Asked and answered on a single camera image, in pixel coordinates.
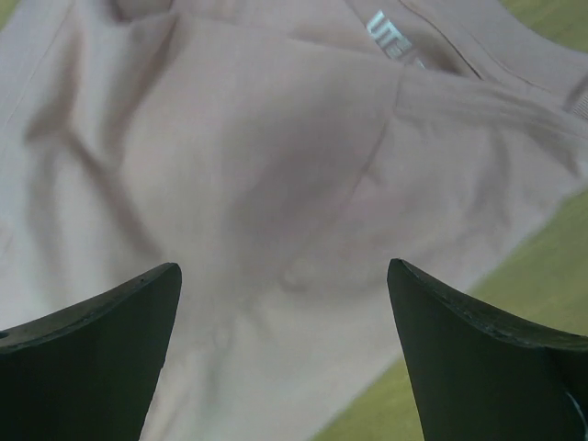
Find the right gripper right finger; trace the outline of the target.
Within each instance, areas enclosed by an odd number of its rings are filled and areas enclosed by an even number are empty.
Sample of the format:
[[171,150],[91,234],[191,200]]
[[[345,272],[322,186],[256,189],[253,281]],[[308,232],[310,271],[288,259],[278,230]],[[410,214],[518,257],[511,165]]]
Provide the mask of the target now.
[[426,440],[584,440],[587,339],[390,261],[394,321]]

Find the pink t-shirt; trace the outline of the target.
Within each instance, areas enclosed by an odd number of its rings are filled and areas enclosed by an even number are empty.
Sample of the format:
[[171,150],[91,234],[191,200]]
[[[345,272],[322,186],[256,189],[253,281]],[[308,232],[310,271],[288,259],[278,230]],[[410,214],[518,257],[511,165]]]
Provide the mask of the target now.
[[392,258],[467,289],[587,183],[587,56],[496,1],[21,1],[1,323],[163,262],[143,440],[307,440],[400,356]]

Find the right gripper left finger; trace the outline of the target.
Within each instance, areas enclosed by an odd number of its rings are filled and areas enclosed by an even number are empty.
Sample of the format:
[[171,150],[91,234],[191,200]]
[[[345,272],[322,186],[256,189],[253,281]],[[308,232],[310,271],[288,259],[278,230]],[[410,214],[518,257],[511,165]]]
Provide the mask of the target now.
[[1,332],[4,440],[137,440],[182,286],[167,263]]

